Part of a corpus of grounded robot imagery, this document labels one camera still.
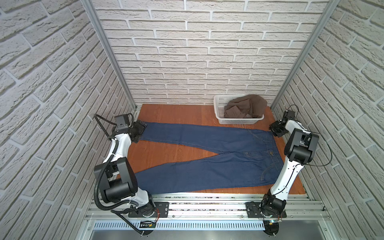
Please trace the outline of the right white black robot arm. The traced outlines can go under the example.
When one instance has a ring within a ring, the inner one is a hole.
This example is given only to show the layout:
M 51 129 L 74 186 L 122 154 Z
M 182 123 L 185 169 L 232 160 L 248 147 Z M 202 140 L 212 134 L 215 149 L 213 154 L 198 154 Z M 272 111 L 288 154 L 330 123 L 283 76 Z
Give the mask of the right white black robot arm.
M 286 110 L 282 119 L 269 127 L 276 137 L 290 134 L 284 149 L 285 162 L 277 181 L 263 196 L 262 201 L 246 203 L 249 218 L 282 218 L 297 175 L 315 157 L 320 137 L 303 127 L 295 119 L 295 115 L 295 111 Z

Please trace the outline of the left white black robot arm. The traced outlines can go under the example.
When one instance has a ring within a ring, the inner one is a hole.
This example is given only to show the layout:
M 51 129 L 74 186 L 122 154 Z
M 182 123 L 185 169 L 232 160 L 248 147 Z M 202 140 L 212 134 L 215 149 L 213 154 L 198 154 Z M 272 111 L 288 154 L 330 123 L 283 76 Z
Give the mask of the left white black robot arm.
M 95 166 L 95 205 L 102 211 L 122 216 L 130 211 L 145 218 L 159 215 L 152 196 L 138 186 L 135 173 L 127 159 L 132 143 L 138 143 L 147 124 L 134 120 L 132 114 L 115 116 L 115 122 L 95 114 L 94 118 L 111 148 L 102 164 Z

